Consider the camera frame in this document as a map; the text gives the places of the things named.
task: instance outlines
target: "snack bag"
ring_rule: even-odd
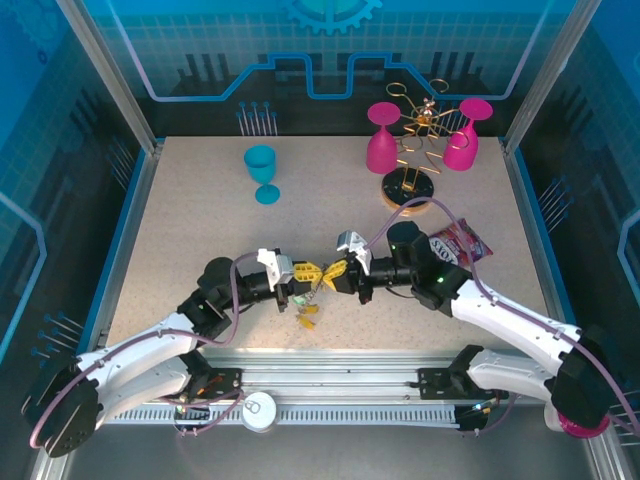
[[[467,225],[467,221],[464,218],[458,220],[458,223],[460,223],[462,227],[464,238],[471,247],[471,256],[474,262],[488,255],[493,255],[491,249],[487,247],[478,234]],[[431,243],[431,250],[445,262],[451,262],[461,267],[469,266],[469,259],[467,258],[460,238],[458,238],[458,229],[453,223],[444,230],[440,230],[438,233],[431,235],[429,241]]]

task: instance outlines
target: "white round cap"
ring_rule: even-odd
[[[268,393],[256,392],[244,399],[242,423],[254,432],[266,432],[276,421],[276,402]]]

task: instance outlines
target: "small keychain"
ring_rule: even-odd
[[[322,277],[327,270],[327,266],[322,266]],[[293,303],[298,306],[298,313],[296,314],[296,319],[298,323],[302,325],[307,330],[313,330],[316,326],[315,322],[309,318],[308,315],[315,315],[320,311],[320,307],[318,305],[312,304],[313,298],[318,293],[322,286],[322,277],[318,280],[316,286],[311,289],[309,292],[304,295],[299,295],[297,297],[293,297]]]

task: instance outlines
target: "blue cup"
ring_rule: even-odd
[[[256,190],[256,200],[264,205],[275,203],[280,198],[280,190],[269,185],[276,175],[276,152],[267,145],[256,145],[244,154],[244,163],[249,175],[262,186]]]

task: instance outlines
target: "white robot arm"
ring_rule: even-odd
[[[603,332],[583,333],[485,287],[491,295],[487,298],[469,272],[431,251],[428,237],[413,222],[400,222],[388,230],[392,256],[381,259],[363,254],[362,237],[348,233],[340,236],[338,245],[345,257],[323,279],[330,288],[358,293],[366,304],[376,287],[411,285],[412,294],[425,307],[483,328],[527,355],[467,347],[449,368],[451,383],[459,392],[500,390],[538,398],[547,406],[545,421],[553,430],[576,425],[596,432],[603,422],[606,426],[612,393],[593,366],[566,340],[496,304],[503,302],[562,331],[618,373],[615,349]],[[238,305],[273,299],[282,311],[289,296],[311,289],[310,281],[294,275],[294,265],[300,262],[292,262],[279,250],[261,250],[258,257],[266,272],[235,275]],[[211,261],[198,280],[198,290],[175,313],[131,339],[78,357],[52,359],[22,408],[36,427],[36,446],[43,446],[50,456],[64,455],[105,421],[141,403],[166,396],[207,400],[240,387],[241,371],[219,371],[196,350],[204,337],[215,339],[231,324],[225,313],[232,304],[230,267],[227,258]],[[83,372],[85,378],[77,381]],[[43,417],[58,392],[76,381]]]

